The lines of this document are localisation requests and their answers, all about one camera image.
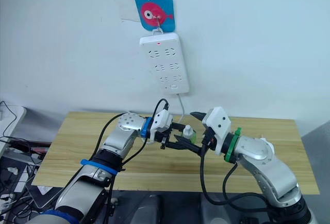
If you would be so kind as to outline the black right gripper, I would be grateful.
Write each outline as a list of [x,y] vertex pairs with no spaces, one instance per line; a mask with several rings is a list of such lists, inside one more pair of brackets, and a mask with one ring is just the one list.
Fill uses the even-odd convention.
[[[190,112],[190,115],[202,121],[206,116],[206,113],[194,111]],[[209,149],[212,151],[215,151],[216,149],[217,139],[215,137],[215,134],[216,133],[211,127],[206,128],[203,133],[202,147],[195,145],[189,139],[183,136],[175,135],[174,137],[177,140],[176,145],[178,146],[178,149],[189,150],[200,157],[204,157]]]

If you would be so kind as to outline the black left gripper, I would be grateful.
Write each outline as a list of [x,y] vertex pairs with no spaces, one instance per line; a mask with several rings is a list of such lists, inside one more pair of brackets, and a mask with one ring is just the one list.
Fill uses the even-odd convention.
[[155,141],[160,143],[161,149],[171,148],[171,149],[187,149],[185,145],[180,143],[170,142],[170,136],[172,130],[178,130],[182,132],[185,129],[186,125],[179,123],[172,123],[170,127],[165,131],[156,131]]

